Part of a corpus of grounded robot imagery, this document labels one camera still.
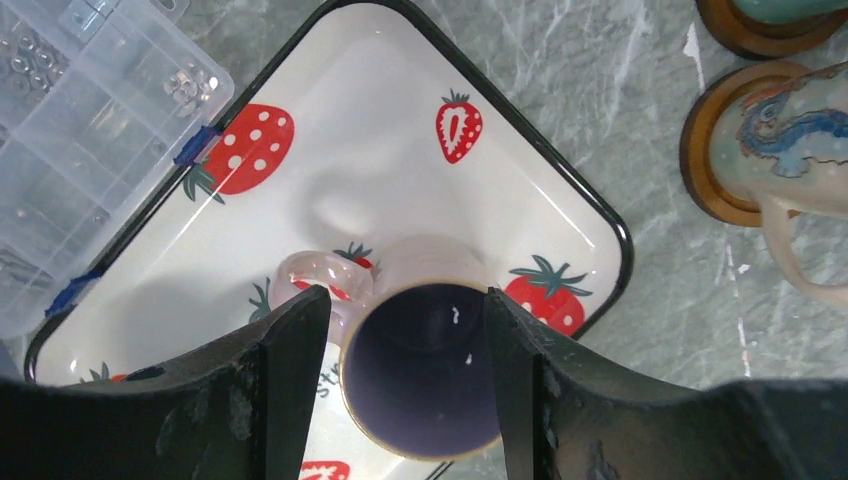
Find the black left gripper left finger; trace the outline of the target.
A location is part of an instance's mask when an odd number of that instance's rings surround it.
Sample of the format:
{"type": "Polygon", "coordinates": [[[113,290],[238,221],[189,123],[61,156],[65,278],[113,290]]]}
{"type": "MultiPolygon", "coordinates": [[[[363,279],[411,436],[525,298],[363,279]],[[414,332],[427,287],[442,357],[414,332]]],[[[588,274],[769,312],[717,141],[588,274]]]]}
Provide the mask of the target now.
{"type": "Polygon", "coordinates": [[[1,384],[5,479],[295,479],[327,343],[328,291],[120,382],[1,384]]]}

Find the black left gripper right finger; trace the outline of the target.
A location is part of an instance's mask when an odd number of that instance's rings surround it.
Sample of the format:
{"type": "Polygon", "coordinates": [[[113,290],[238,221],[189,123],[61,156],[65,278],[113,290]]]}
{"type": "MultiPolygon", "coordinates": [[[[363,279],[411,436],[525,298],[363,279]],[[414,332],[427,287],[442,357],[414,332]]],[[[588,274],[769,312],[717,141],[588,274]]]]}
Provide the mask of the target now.
{"type": "Polygon", "coordinates": [[[511,479],[843,479],[847,384],[705,391],[617,364],[490,289],[483,319],[511,479]]]}

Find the pink mug purple interior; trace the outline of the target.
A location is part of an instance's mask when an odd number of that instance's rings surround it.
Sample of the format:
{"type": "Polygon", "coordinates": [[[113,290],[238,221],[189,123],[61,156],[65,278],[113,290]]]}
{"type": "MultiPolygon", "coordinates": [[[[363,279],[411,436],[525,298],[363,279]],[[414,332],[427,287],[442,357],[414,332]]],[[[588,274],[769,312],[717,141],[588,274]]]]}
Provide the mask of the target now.
{"type": "Polygon", "coordinates": [[[397,455],[449,461],[501,436],[483,315],[492,283],[465,243],[415,235],[386,246],[370,269],[338,253],[291,254],[269,301],[280,306],[302,285],[327,288],[327,339],[356,426],[397,455]]]}

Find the brown wooden coaster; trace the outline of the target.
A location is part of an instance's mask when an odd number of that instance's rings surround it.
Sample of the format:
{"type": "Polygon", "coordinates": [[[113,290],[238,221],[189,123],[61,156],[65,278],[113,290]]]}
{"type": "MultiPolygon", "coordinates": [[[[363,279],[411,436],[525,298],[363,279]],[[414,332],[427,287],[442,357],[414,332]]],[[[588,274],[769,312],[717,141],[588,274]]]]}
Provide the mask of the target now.
{"type": "Polygon", "coordinates": [[[810,72],[788,61],[758,63],[718,78],[695,101],[680,136],[679,167],[688,194],[706,214],[731,225],[761,225],[758,205],[731,194],[718,182],[710,162],[711,136],[721,115],[737,99],[810,72]]]}
{"type": "Polygon", "coordinates": [[[773,59],[796,55],[827,41],[847,22],[847,7],[789,24],[756,22],[733,4],[734,0],[697,0],[708,32],[725,48],[746,59],[773,59]]]}

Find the cream patterned mug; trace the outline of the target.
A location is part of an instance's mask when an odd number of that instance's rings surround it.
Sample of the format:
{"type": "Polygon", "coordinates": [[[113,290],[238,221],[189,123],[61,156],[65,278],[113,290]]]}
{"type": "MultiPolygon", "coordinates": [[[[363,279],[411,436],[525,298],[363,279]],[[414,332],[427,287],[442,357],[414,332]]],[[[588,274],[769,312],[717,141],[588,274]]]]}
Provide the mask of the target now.
{"type": "Polygon", "coordinates": [[[734,0],[748,18],[764,24],[789,24],[847,7],[847,0],[734,0]]]}

